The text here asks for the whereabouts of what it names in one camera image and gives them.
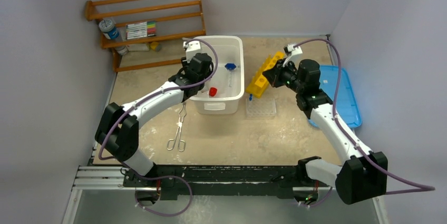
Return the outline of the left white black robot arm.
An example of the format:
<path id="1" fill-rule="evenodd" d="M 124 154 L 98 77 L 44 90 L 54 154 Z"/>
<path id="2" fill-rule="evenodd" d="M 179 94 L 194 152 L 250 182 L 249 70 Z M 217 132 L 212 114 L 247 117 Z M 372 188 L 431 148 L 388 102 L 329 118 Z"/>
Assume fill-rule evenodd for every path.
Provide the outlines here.
<path id="1" fill-rule="evenodd" d="M 114 102 L 107 105 L 95 141 L 137 173 L 143 186 L 152 186 L 157 181 L 156 165 L 139 149 L 140 128 L 164 110 L 197 95 L 210 79 L 213 68 L 207 53 L 197 53 L 189 61 L 182 58 L 182 68 L 155 91 L 125 105 Z"/>

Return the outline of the white plastic bin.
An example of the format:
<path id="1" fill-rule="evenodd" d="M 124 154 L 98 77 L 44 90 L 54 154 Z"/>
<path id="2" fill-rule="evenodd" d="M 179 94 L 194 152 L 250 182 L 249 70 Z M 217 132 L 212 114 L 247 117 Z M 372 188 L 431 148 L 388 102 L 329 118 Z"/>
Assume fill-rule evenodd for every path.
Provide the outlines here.
<path id="1" fill-rule="evenodd" d="M 214 64 L 215 74 L 197 95 L 190 98 L 198 113 L 206 115 L 234 114 L 245 91 L 244 51 L 237 36 L 207 35 L 184 43 L 187 60 L 196 53 L 207 53 Z"/>

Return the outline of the red cap wash bottle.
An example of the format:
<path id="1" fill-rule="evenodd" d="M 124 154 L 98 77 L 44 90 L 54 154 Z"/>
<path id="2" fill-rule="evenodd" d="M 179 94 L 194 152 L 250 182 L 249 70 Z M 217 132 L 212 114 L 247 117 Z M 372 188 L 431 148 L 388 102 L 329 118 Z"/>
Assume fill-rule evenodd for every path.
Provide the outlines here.
<path id="1" fill-rule="evenodd" d="M 222 98 L 227 90 L 228 78 L 225 75 L 215 75 L 209 81 L 208 95 L 211 98 Z"/>

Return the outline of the blue cap glass tube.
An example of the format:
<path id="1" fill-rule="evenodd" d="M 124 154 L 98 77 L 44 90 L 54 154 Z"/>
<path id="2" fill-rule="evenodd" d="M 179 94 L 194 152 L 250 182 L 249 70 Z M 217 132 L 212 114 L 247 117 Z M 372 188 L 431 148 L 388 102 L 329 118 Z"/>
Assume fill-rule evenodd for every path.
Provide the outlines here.
<path id="1" fill-rule="evenodd" d="M 237 82 L 237 68 L 238 66 L 235 63 L 226 63 L 225 69 L 228 73 L 228 87 L 234 87 Z"/>

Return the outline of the metal crucible tongs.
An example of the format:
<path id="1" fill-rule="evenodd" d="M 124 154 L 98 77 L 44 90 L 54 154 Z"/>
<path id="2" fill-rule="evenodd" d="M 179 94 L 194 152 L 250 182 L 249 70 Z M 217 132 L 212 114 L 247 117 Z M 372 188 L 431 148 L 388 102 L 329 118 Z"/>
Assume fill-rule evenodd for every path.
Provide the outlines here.
<path id="1" fill-rule="evenodd" d="M 174 138 L 169 139 L 167 142 L 167 150 L 172 151 L 175 147 L 177 147 L 177 150 L 179 152 L 184 152 L 186 149 L 186 142 L 182 138 L 182 127 L 184 120 L 187 116 L 187 109 L 186 109 L 186 103 L 182 103 L 182 107 L 178 113 L 178 122 L 177 122 L 177 130 Z"/>

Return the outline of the blue plastic lid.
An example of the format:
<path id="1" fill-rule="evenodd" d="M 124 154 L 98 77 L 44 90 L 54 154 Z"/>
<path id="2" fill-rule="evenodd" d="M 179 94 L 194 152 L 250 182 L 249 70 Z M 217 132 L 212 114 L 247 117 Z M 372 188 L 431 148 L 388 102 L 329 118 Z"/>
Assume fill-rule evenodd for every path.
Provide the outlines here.
<path id="1" fill-rule="evenodd" d="M 333 100 L 338 79 L 338 67 L 334 65 L 320 65 L 320 88 Z M 348 72 L 342 68 L 341 81 L 337 94 L 337 112 L 351 128 L 356 129 L 362 124 L 362 117 L 356 102 L 354 90 Z"/>

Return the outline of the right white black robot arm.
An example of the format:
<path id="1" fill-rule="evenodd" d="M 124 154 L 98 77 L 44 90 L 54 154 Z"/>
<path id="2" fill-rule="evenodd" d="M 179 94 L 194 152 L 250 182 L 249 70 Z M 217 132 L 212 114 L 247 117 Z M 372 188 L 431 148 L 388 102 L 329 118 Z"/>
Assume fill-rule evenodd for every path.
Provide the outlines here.
<path id="1" fill-rule="evenodd" d="M 320 88 L 320 65 L 310 59 L 298 66 L 281 59 L 262 75 L 272 87 L 286 86 L 296 93 L 297 106 L 321 129 L 342 166 L 311 157 L 298 161 L 296 179 L 307 186 L 317 180 L 336 189 L 345 204 L 382 196 L 386 193 L 388 159 L 373 152 L 342 120 L 333 100 Z"/>

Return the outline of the yellow test tube rack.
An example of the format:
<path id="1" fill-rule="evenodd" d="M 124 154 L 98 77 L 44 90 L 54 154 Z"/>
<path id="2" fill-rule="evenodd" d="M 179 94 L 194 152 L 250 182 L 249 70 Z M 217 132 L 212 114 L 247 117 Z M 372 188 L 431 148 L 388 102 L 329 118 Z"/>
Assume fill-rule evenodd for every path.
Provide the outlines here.
<path id="1" fill-rule="evenodd" d="M 278 60 L 283 59 L 285 54 L 283 52 L 276 52 L 274 55 L 269 54 L 269 56 L 263 61 L 260 68 L 256 71 L 255 75 L 252 77 L 250 83 L 245 89 L 245 92 L 252 94 L 256 98 L 261 98 L 267 87 L 270 85 L 263 72 L 271 69 Z"/>

